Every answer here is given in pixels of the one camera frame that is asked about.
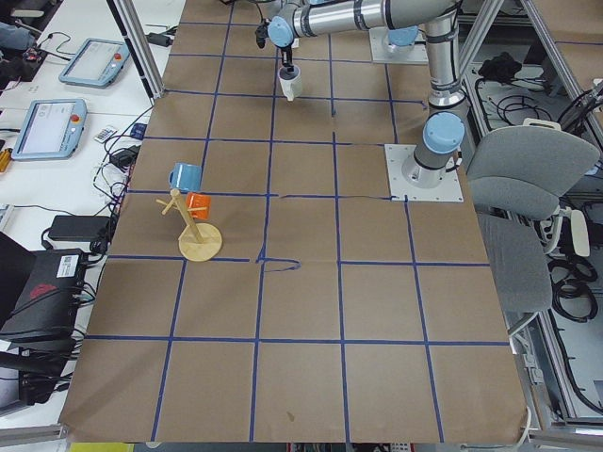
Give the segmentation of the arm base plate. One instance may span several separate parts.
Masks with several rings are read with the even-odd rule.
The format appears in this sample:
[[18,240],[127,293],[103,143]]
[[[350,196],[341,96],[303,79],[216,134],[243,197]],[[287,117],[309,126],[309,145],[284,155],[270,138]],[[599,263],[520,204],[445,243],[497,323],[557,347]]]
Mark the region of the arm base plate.
[[426,65],[426,41],[418,26],[369,31],[372,61],[384,64]]
[[384,145],[390,198],[399,202],[463,202],[453,158],[441,169],[425,169],[415,160],[415,148],[415,145]]

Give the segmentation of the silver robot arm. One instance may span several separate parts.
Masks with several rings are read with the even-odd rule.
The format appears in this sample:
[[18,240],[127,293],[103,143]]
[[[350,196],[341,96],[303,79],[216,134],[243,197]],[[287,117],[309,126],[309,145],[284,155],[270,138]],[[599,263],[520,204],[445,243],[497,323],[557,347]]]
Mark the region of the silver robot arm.
[[296,39],[338,32],[385,31],[388,49],[411,45],[423,34],[425,75],[429,77],[429,117],[413,153],[400,165],[410,186],[439,186],[452,156],[465,135],[462,112],[465,96],[458,62],[460,1],[286,1],[268,19],[269,40],[283,52],[284,65],[292,66],[291,45]]

